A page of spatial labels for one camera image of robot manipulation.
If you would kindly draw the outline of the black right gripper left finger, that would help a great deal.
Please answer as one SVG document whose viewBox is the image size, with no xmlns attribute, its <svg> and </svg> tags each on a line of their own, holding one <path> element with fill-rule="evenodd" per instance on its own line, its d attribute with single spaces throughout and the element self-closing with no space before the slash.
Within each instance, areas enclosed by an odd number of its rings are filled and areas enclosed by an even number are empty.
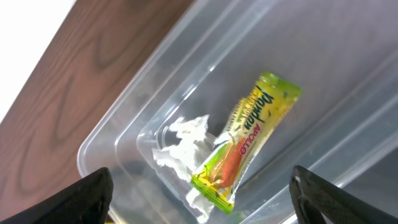
<svg viewBox="0 0 398 224">
<path fill-rule="evenodd" d="M 104 224 L 112 196 L 110 171 L 102 167 L 1 224 Z"/>
</svg>

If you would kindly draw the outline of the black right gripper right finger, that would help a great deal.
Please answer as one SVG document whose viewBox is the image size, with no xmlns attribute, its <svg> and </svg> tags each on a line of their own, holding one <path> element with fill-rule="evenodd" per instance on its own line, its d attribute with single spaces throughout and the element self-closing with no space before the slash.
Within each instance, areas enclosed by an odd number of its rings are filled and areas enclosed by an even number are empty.
<svg viewBox="0 0 398 224">
<path fill-rule="evenodd" d="M 299 224 L 388 223 L 397 218 L 352 196 L 302 166 L 294 166 L 289 190 Z"/>
</svg>

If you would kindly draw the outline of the green yellow snack wrapper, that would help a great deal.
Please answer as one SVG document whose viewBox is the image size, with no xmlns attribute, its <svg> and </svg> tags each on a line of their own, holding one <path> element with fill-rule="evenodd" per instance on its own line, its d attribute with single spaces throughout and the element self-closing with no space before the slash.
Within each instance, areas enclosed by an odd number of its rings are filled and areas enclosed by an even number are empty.
<svg viewBox="0 0 398 224">
<path fill-rule="evenodd" d="M 194 171 L 194 188 L 225 214 L 231 213 L 248 167 L 300 95 L 297 85 L 263 72 L 233 108 L 213 152 Z"/>
</svg>

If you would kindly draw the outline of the white tissue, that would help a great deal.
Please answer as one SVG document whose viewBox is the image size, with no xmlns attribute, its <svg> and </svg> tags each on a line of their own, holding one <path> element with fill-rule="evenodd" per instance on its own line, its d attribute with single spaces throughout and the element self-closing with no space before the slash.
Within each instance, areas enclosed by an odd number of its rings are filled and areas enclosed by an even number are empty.
<svg viewBox="0 0 398 224">
<path fill-rule="evenodd" d="M 209 117 L 208 114 L 191 120 L 179 117 L 167 127 L 179 142 L 152 149 L 155 163 L 171 171 L 167 182 L 172 192 L 193 213 L 198 223 L 206 223 L 215 207 L 190 183 L 194 171 L 213 152 L 215 137 L 208 132 Z"/>
</svg>

